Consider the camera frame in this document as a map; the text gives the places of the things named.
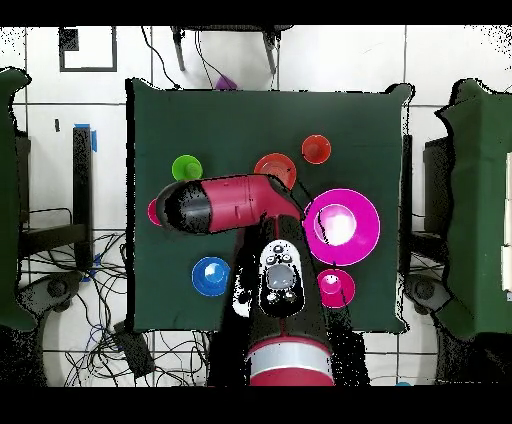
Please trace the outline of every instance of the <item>blue cup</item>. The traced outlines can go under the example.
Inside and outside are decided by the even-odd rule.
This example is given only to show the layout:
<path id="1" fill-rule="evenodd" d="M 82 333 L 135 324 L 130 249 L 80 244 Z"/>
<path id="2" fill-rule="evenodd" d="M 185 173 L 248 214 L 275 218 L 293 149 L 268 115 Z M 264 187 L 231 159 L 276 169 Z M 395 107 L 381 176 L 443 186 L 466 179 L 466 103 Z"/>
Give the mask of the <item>blue cup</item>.
<path id="1" fill-rule="evenodd" d="M 220 258 L 202 258 L 192 269 L 192 284 L 203 296 L 220 296 L 226 291 L 230 268 Z"/>

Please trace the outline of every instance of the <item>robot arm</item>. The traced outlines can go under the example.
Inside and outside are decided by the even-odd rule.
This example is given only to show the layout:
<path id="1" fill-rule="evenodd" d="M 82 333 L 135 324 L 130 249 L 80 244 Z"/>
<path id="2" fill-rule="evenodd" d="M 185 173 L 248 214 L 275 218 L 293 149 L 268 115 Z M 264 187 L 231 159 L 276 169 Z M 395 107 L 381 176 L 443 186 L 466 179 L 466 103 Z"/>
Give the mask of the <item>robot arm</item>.
<path id="1" fill-rule="evenodd" d="M 301 225 L 288 189 L 269 175 L 193 180 L 167 186 L 156 202 L 162 226 L 209 234 L 257 226 L 244 254 L 258 278 L 238 281 L 250 305 L 247 362 L 251 385 L 334 385 L 323 307 Z"/>

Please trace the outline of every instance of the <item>purple object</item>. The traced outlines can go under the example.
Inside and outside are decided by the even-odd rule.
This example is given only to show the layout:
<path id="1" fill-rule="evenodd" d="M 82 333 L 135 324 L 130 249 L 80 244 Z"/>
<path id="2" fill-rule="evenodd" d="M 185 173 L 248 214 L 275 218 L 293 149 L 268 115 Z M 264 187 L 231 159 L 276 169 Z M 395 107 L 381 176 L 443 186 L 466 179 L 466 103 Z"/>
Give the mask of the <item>purple object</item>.
<path id="1" fill-rule="evenodd" d="M 236 90 L 236 84 L 231 81 L 227 76 L 222 75 L 217 84 L 215 84 L 215 90 Z"/>
<path id="2" fill-rule="evenodd" d="M 326 191 L 306 207 L 305 215 L 302 225 L 311 253 L 326 264 L 355 264 L 366 258 L 379 240 L 377 210 L 357 191 Z"/>

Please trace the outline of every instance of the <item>green cup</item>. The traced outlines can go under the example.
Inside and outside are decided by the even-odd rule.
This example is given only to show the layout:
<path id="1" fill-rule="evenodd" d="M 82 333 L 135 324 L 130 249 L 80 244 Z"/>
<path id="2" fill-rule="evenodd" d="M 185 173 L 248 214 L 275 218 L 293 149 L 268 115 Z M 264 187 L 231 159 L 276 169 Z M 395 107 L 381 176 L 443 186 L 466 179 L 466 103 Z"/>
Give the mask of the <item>green cup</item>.
<path id="1" fill-rule="evenodd" d="M 202 175 L 203 167 L 194 156 L 180 156 L 172 164 L 172 176 L 176 181 L 198 180 Z"/>

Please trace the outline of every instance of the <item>floor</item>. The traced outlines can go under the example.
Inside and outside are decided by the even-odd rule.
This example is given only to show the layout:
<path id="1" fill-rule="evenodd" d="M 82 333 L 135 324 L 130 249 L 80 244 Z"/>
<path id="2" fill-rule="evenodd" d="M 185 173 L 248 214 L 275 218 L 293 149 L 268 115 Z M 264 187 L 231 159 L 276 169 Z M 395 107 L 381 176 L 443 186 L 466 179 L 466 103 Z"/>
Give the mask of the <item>floor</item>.
<path id="1" fill-rule="evenodd" d="M 446 135 L 434 112 L 449 101 L 453 84 L 477 77 L 494 90 L 512 85 L 512 58 L 507 28 L 465 26 L 295 26 L 283 33 L 280 54 L 280 90 L 382 92 L 394 83 L 415 87 L 409 115 L 409 132 L 414 137 L 413 212 L 424 213 L 423 145 Z M 210 83 L 194 45 L 194 33 L 183 40 L 187 70 L 181 72 L 169 27 L 145 27 L 148 42 L 161 54 L 167 75 L 185 88 L 209 88 Z M 67 67 L 112 65 L 109 27 L 79 27 L 79 51 L 66 54 Z M 261 34 L 203 33 L 204 58 L 243 90 L 269 90 L 277 81 L 269 72 Z M 25 69 L 31 84 L 18 92 L 14 114 L 19 129 L 32 140 L 30 163 L 31 209 L 67 207 L 72 210 L 72 128 L 89 123 L 97 132 L 93 153 L 94 236 L 122 234 L 126 226 L 126 98 L 124 79 L 144 78 L 160 88 L 172 83 L 163 72 L 158 56 L 145 44 L 140 27 L 117 28 L 117 72 L 59 72 L 57 28 L 0 29 L 0 67 Z M 219 75 L 208 68 L 215 84 Z M 67 223 L 65 212 L 33 213 L 31 227 Z M 414 229 L 422 229 L 422 218 L 414 217 Z M 107 243 L 95 243 L 101 252 Z M 108 262 L 122 265 L 119 249 L 108 253 Z M 32 257 L 23 263 L 21 284 L 38 278 L 49 265 Z M 108 276 L 98 273 L 105 281 Z M 126 281 L 115 282 L 117 293 L 109 295 L 113 322 L 126 313 Z M 87 305 L 88 318 L 100 321 L 98 295 L 91 282 L 79 291 Z M 44 337 L 44 360 L 49 384 L 62 386 L 71 370 L 69 355 L 82 357 L 91 343 L 86 310 L 78 300 L 62 314 L 52 313 Z M 432 384 L 437 343 L 430 317 L 416 314 L 404 300 L 403 317 L 409 330 L 399 336 L 365 334 L 366 360 L 373 385 Z M 163 369 L 189 369 L 199 363 L 189 332 L 155 332 L 148 341 L 156 363 Z M 180 347 L 168 354 L 168 346 Z M 115 372 L 121 372 L 117 365 Z M 183 374 L 185 379 L 190 375 Z M 201 383 L 203 376 L 194 374 Z M 117 379 L 120 386 L 175 385 L 162 372 L 147 381 L 133 376 Z M 90 379 L 90 385 L 114 385 L 112 379 Z"/>

